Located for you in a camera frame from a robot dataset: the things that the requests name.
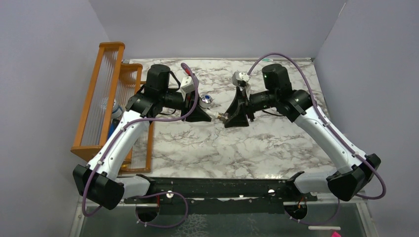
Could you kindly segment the silver hex nut fitting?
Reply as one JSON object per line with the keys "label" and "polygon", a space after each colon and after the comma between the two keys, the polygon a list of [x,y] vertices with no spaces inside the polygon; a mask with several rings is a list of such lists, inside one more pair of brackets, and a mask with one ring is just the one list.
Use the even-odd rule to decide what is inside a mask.
{"label": "silver hex nut fitting", "polygon": [[228,113],[222,113],[222,114],[218,114],[217,118],[223,123],[226,123],[229,120],[229,115]]}

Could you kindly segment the white chalk stick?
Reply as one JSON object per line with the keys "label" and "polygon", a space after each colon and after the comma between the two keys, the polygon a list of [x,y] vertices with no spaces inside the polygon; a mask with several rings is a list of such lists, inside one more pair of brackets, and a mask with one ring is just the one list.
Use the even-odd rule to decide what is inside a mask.
{"label": "white chalk stick", "polygon": [[341,227],[339,226],[308,226],[309,230],[313,231],[340,231]]}

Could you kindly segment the white plastic water faucet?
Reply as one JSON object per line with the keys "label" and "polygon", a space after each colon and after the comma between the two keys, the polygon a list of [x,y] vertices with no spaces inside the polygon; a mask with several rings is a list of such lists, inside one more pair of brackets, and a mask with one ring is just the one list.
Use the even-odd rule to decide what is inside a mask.
{"label": "white plastic water faucet", "polygon": [[210,118],[211,118],[212,120],[214,120],[214,119],[219,120],[219,119],[217,118],[217,116],[218,116],[218,114],[221,114],[221,113],[219,113],[218,111],[213,110],[213,109],[211,108],[211,107],[213,106],[213,98],[212,98],[210,95],[208,95],[208,94],[201,95],[201,96],[200,96],[199,105],[200,105],[200,107],[203,109],[203,111],[204,111],[207,115],[209,115],[209,116],[210,116]]}

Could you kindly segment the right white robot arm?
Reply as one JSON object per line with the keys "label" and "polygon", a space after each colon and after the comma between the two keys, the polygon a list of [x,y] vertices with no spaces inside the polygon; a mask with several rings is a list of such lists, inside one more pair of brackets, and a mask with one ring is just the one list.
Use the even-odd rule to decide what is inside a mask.
{"label": "right white robot arm", "polygon": [[345,138],[320,107],[313,105],[308,92],[293,89],[285,67],[267,65],[262,68],[262,75],[266,90],[248,94],[249,75],[233,74],[236,94],[225,113],[224,126],[246,127],[255,119],[255,112],[275,108],[303,129],[335,165],[334,170],[323,173],[298,172],[286,181],[286,197],[297,201],[307,193],[332,193],[339,200],[351,200],[371,181],[380,158],[366,154]]}

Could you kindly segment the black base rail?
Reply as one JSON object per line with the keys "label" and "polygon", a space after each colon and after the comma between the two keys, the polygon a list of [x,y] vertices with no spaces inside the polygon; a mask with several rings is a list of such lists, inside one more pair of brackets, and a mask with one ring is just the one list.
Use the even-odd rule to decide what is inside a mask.
{"label": "black base rail", "polygon": [[147,195],[130,197],[125,204],[159,206],[162,215],[190,214],[283,214],[284,203],[317,201],[311,194],[297,194],[285,179],[210,179],[151,177]]}

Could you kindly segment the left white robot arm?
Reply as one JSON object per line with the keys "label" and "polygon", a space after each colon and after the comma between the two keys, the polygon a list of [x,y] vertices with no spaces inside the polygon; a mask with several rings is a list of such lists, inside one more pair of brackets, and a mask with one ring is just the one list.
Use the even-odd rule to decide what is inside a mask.
{"label": "left white robot arm", "polygon": [[118,178],[120,167],[141,133],[154,122],[186,121],[198,109],[199,80],[186,63],[181,63],[188,78],[179,89],[171,89],[168,66],[150,67],[145,85],[130,97],[122,118],[101,150],[87,165],[73,170],[82,206],[91,200],[109,210],[124,198],[138,197],[148,203],[155,198],[155,189],[147,178]]}

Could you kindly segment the orange wooden dish rack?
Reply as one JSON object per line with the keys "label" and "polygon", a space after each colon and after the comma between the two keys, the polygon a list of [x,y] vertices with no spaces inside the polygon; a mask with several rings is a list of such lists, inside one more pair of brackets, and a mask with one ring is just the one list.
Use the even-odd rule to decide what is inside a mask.
{"label": "orange wooden dish rack", "polygon": [[[90,161],[107,141],[114,99],[124,111],[129,98],[145,81],[143,66],[123,62],[125,44],[120,41],[102,42],[93,66],[80,121],[71,152]],[[106,112],[100,108],[103,98],[108,97]]]}

